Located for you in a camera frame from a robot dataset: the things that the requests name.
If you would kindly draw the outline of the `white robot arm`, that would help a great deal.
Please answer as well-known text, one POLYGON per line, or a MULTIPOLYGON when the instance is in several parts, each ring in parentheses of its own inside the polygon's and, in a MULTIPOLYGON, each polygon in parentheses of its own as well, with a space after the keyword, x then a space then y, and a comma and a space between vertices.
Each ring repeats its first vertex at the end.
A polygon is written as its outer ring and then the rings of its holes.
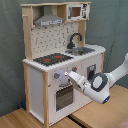
POLYGON ((109 89, 122 77, 128 74, 128 53, 121 66, 110 73, 96 73, 89 82, 86 77, 71 71, 68 76, 75 89, 91 100, 104 104, 110 98, 109 89))

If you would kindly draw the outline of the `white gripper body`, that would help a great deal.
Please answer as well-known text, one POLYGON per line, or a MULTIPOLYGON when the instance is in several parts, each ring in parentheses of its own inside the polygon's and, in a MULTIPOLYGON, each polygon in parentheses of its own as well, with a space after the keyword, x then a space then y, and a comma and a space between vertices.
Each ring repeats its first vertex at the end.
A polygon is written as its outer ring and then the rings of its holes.
POLYGON ((76 72, 71 71, 68 74, 68 76, 70 78, 73 87, 80 92, 84 92, 86 87, 90 85, 89 81, 84 76, 81 76, 76 72))

